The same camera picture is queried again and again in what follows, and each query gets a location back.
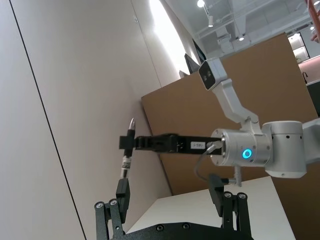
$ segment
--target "ceiling light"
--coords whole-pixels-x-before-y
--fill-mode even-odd
[[[212,28],[214,26],[214,16],[209,16],[209,24],[208,27]]]
[[[204,5],[205,5],[205,2],[204,2],[204,0],[198,0],[198,2],[197,2],[196,4],[197,4],[197,6],[198,6],[199,8],[203,8]]]

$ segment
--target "cardboard panel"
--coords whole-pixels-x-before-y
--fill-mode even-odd
[[[225,58],[222,63],[242,105],[259,116],[261,125],[285,120],[305,123],[317,118],[285,34]],[[240,128],[239,124],[224,116],[216,96],[205,90],[197,73],[144,96],[142,104],[153,135],[177,133],[209,137],[217,128]],[[160,158],[173,194],[207,188],[207,184],[193,172],[198,156],[161,154]],[[273,179],[296,236],[319,235],[315,225],[312,226],[314,231],[309,233],[302,230],[304,219],[308,219],[309,227],[319,222],[320,209],[315,201],[309,201],[317,199],[315,194],[320,198],[320,190],[316,188],[319,179],[316,172],[320,171],[320,164],[314,164],[312,168],[301,179]],[[214,166],[208,158],[200,167],[200,173],[204,176],[216,173],[230,178],[233,168]],[[243,167],[242,175],[244,181],[267,176],[264,169],[258,167]],[[304,190],[296,188],[297,184]]]

